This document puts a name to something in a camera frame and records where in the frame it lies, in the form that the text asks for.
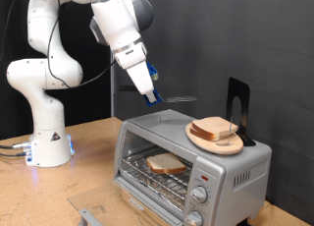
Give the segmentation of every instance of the toaster oven knob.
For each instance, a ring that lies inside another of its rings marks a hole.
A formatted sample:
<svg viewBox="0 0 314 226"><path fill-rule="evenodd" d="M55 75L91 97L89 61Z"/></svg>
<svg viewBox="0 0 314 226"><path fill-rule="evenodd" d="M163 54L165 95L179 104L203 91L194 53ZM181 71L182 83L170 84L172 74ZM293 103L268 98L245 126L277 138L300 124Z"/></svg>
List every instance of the toaster oven knob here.
<svg viewBox="0 0 314 226"><path fill-rule="evenodd" d="M196 187L190 192L190 196L197 203L204 203L207 200L207 193L203 187Z"/></svg>
<svg viewBox="0 0 314 226"><path fill-rule="evenodd" d="M184 221L184 226L201 226L202 224L203 218L197 211L189 214Z"/></svg>

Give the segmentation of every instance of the power cord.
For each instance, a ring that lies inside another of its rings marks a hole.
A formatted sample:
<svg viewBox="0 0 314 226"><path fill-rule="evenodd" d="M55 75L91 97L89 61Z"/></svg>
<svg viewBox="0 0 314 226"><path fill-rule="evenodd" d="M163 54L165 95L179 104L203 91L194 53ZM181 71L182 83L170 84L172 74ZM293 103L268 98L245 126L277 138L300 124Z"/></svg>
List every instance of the power cord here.
<svg viewBox="0 0 314 226"><path fill-rule="evenodd" d="M13 149L13 147L9 145L0 145L0 148L1 149Z"/></svg>
<svg viewBox="0 0 314 226"><path fill-rule="evenodd" d="M2 153L0 153L0 156L20 157L20 156L26 156L26 152L21 152L21 153L14 154L14 155L7 155L7 154L2 154Z"/></svg>
<svg viewBox="0 0 314 226"><path fill-rule="evenodd" d="M2 58L3 58L3 55L4 55L4 49L5 49L5 41L6 41L6 37L7 37L7 31L8 31L8 26L9 26L9 20L10 20L10 17L11 17L11 13L12 13L12 9L13 9L13 6L15 4L16 0L13 0L12 3L11 3L11 7L9 9L9 13L8 13L8 18L7 18L7 23L6 23L6 26L5 26L5 29L4 29L4 34L3 34L3 40L2 40L2 45L1 45L1 56L0 56L0 62L2 61Z"/></svg>
<svg viewBox="0 0 314 226"><path fill-rule="evenodd" d="M59 18L60 18L60 0L58 0L58 5L59 5L59 10L58 10L58 18L56 20L56 23L54 25L54 27L52 28L52 32L50 34L50 38L49 38L49 43L48 43L48 50L47 50L47 60L48 60L48 69L49 69L49 72L50 72L50 75L55 78L56 80L62 82L67 88L77 88L77 87L80 87L80 86L84 86L84 85L88 85L90 84L91 82L94 82L95 80L97 80L98 78L100 78L103 74L105 74L109 68L111 68L115 63L116 61L114 60L110 66L108 66L100 75L98 75L97 77L95 77L94 79L90 80L90 81L87 81L83 84L80 84L80 85L76 85L76 86L70 86L68 85L64 80L56 77L55 75L53 75L52 71L51 71L51 68L50 68L50 44L51 44L51 40L52 40L52 36L53 36L53 33L55 31L55 28L56 26L58 25L58 22L59 22Z"/></svg>

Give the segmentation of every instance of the toaster oven rack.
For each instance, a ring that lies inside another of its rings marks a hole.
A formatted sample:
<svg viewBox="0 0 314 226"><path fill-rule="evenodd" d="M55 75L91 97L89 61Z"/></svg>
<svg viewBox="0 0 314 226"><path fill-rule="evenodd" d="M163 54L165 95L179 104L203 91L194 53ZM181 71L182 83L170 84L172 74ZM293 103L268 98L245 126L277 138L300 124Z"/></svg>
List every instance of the toaster oven rack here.
<svg viewBox="0 0 314 226"><path fill-rule="evenodd" d="M124 158L123 162L130 167L127 171L125 169L125 172L136 179L141 185L173 204L180 211L183 211L192 164L177 156L186 166L184 172L162 175L153 173L146 164L146 158L165 152L168 151L159 146L155 146L141 153Z"/></svg>

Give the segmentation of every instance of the black wall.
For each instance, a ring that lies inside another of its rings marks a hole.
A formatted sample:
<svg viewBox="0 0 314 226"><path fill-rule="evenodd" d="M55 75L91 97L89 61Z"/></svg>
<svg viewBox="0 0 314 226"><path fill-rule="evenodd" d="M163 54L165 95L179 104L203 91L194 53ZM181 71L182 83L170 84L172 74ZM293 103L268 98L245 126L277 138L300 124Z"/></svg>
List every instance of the black wall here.
<svg viewBox="0 0 314 226"><path fill-rule="evenodd" d="M249 84L248 134L273 149L267 197L313 225L314 0L149 1L155 19L143 39L155 86L198 101L148 108L138 93L115 91L116 116L226 117L229 77ZM115 80L131 85L118 68Z"/></svg>
<svg viewBox="0 0 314 226"><path fill-rule="evenodd" d="M7 14L13 0L0 0L0 43L2 44ZM45 58L27 43L27 5L29 0L17 0L5 39L5 56L0 62L0 140L32 133L32 117L26 99L7 82L6 70L15 60ZM84 71L83 81L99 75L110 64L110 49L97 44L89 23L90 4L68 3L62 6L61 39L64 48L79 61ZM77 89L48 90L65 106L66 125L75 125L110 117L110 73L98 81Z"/></svg>

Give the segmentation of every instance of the round wooden board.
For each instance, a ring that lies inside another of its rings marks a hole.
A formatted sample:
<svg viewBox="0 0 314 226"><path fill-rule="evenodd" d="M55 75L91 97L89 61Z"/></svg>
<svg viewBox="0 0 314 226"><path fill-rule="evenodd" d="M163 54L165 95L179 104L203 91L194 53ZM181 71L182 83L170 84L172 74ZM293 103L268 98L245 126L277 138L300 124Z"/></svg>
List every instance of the round wooden board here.
<svg viewBox="0 0 314 226"><path fill-rule="evenodd" d="M220 139L218 141L207 141L204 139L201 139L197 136L194 136L193 134L190 133L189 129L192 127L192 123L189 123L186 128L185 132L188 136L188 138L197 146L201 147L202 149L208 150L210 152L214 152L217 154L226 154L226 155L231 155L231 154L237 154L243 150L243 141L242 139L236 135L232 134L230 136L230 143L232 145L229 146L219 146L217 143L227 143L228 142L228 137Z"/></svg>

